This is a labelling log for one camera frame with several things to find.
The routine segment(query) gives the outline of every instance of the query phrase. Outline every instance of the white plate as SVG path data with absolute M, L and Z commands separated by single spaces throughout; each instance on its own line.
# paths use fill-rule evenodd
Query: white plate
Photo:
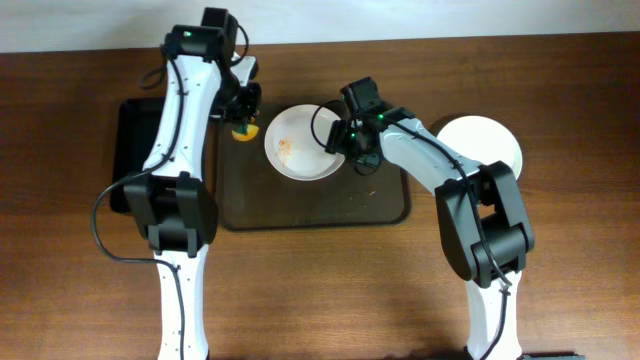
M 522 150 L 515 136 L 499 122 L 483 116 L 463 116 L 436 136 L 450 148 L 485 165 L 502 160 L 516 179 L 522 171 Z
M 344 162 L 340 154 L 327 154 L 311 135 L 311 116 L 317 105 L 298 105 L 278 114 L 264 136 L 264 151 L 271 165 L 282 175 L 295 180 L 311 181 L 331 175 Z M 316 115 L 315 131 L 325 142 L 331 124 L 340 120 L 329 109 Z

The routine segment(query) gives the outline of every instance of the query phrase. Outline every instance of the white wall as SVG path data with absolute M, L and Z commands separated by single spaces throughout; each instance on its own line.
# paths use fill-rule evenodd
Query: white wall
M 157 46 L 205 6 L 256 44 L 640 30 L 640 0 L 0 0 L 0 52 Z

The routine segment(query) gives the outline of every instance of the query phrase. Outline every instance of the brown tabletop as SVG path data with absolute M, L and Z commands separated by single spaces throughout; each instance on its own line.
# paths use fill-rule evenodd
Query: brown tabletop
M 254 46 L 264 101 L 336 98 L 372 76 L 427 126 L 495 118 L 524 152 L 536 234 L 518 294 L 525 352 L 640 356 L 640 33 Z M 89 209 L 108 184 L 118 105 L 157 50 L 0 55 L 0 357 L 153 359 L 157 270 L 103 257 Z M 395 227 L 231 233 L 205 276 L 213 358 L 374 359 L 461 349 L 463 282 L 433 197 L 411 180 Z M 117 254 L 151 255 L 100 213 Z

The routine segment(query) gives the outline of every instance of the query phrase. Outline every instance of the yellow object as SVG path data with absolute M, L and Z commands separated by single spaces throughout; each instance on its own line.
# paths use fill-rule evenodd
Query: yellow object
M 251 139 L 253 139 L 254 137 L 256 137 L 256 135 L 258 135 L 258 130 L 260 130 L 259 127 L 253 125 L 253 124 L 249 124 L 247 125 L 247 134 L 240 134 L 237 133 L 235 131 L 231 131 L 231 136 L 233 136 L 234 140 L 238 140 L 238 141 L 249 141 Z

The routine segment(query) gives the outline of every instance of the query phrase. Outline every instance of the wood grain surface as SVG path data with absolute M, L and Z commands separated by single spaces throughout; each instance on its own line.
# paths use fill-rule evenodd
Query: wood grain surface
M 372 76 L 431 125 L 495 118 L 524 152 L 536 248 L 518 294 L 527 353 L 640 355 L 640 34 L 255 46 L 265 103 L 321 102 Z M 153 359 L 153 266 L 115 264 L 89 233 L 109 183 L 118 105 L 157 50 L 0 55 L 0 357 Z M 432 196 L 412 180 L 395 227 L 231 233 L 205 276 L 213 358 L 380 359 L 459 350 L 464 285 Z M 118 254 L 151 255 L 132 218 L 100 212 Z

